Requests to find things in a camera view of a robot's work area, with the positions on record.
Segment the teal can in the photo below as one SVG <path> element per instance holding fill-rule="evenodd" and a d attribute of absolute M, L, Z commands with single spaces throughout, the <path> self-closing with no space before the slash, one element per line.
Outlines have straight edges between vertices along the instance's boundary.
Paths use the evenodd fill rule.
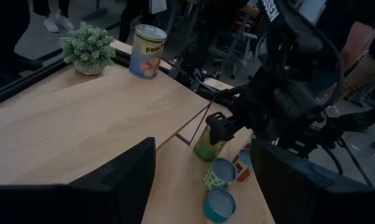
<path fill-rule="evenodd" d="M 236 212 L 236 201 L 223 188 L 213 188 L 203 203 L 205 216 L 214 223 L 224 223 Z"/>
<path fill-rule="evenodd" d="M 162 29 L 144 24 L 137 25 L 129 64 L 130 71 L 141 78 L 155 78 L 166 40 L 167 33 Z"/>

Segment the white sneaker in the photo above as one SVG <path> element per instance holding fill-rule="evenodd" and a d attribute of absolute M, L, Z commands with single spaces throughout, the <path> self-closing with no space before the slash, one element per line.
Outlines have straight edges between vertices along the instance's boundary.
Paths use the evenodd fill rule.
<path fill-rule="evenodd" d="M 326 110 L 334 114 L 341 114 L 336 106 L 328 106 Z"/>
<path fill-rule="evenodd" d="M 56 14 L 56 20 L 64 27 L 64 29 L 68 31 L 74 30 L 74 25 L 71 23 L 71 21 L 67 17 L 61 15 L 60 12 Z"/>
<path fill-rule="evenodd" d="M 58 27 L 51 17 L 45 19 L 44 25 L 49 32 L 58 32 Z"/>

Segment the can lid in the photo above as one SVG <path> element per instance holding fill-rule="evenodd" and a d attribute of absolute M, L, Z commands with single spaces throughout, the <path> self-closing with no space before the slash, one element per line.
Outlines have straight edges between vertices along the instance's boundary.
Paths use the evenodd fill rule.
<path fill-rule="evenodd" d="M 236 211 L 236 201 L 226 189 L 213 188 L 208 195 L 208 200 L 211 208 L 222 217 L 231 217 Z"/>
<path fill-rule="evenodd" d="M 212 170 L 217 177 L 225 182 L 232 182 L 237 176 L 235 166 L 224 158 L 215 159 L 212 164 Z"/>
<path fill-rule="evenodd" d="M 252 165 L 252 162 L 251 162 L 251 152 L 249 151 L 249 149 L 240 150 L 239 159 L 244 165 L 248 166 L 252 170 L 254 169 L 254 166 Z"/>
<path fill-rule="evenodd" d="M 164 40 L 168 36 L 167 33 L 164 32 L 162 29 L 155 27 L 155 26 L 145 25 L 145 24 L 137 25 L 136 31 L 140 33 L 140 35 L 143 35 L 145 37 L 149 37 L 155 40 Z"/>

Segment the green can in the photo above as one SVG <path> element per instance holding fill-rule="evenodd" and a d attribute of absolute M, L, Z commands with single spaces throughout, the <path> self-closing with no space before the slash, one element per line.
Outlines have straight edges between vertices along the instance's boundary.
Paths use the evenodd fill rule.
<path fill-rule="evenodd" d="M 211 129 L 207 125 L 194 146 L 194 153 L 204 162 L 213 162 L 226 144 L 225 141 L 220 141 L 212 146 L 210 143 L 210 132 Z"/>

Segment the can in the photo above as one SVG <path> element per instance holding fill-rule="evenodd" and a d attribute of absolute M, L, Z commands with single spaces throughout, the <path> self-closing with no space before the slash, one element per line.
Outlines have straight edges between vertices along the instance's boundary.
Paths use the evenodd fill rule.
<path fill-rule="evenodd" d="M 167 33 L 162 29 L 139 24 L 135 27 L 129 69 L 141 78 L 155 78 L 161 63 Z"/>
<path fill-rule="evenodd" d="M 204 186 L 207 190 L 215 187 L 228 187 L 237 178 L 236 167 L 225 158 L 216 158 L 204 174 Z"/>
<path fill-rule="evenodd" d="M 249 180 L 254 171 L 254 166 L 251 162 L 251 152 L 249 148 L 241 149 L 236 157 L 233 159 L 232 163 L 237 168 L 237 181 L 245 182 Z"/>
<path fill-rule="evenodd" d="M 204 162 L 213 162 L 225 146 L 225 141 L 220 141 L 214 146 L 210 143 L 211 128 L 207 125 L 194 146 L 194 153 Z"/>
<path fill-rule="evenodd" d="M 224 223 L 236 212 L 236 201 L 228 190 L 216 187 L 204 199 L 203 211 L 214 223 Z"/>

